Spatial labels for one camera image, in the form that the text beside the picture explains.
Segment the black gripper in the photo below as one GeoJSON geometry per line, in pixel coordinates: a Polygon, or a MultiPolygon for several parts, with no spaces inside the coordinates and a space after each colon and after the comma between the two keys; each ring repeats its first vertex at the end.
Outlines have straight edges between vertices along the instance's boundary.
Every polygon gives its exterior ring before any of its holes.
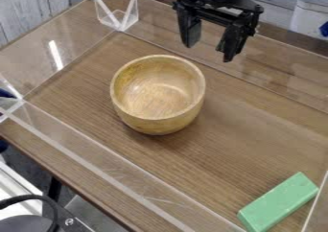
{"type": "Polygon", "coordinates": [[[223,62],[231,62],[254,35],[263,8],[253,0],[175,0],[172,9],[187,48],[199,41],[201,20],[226,27],[215,50],[223,53],[223,62]]]}

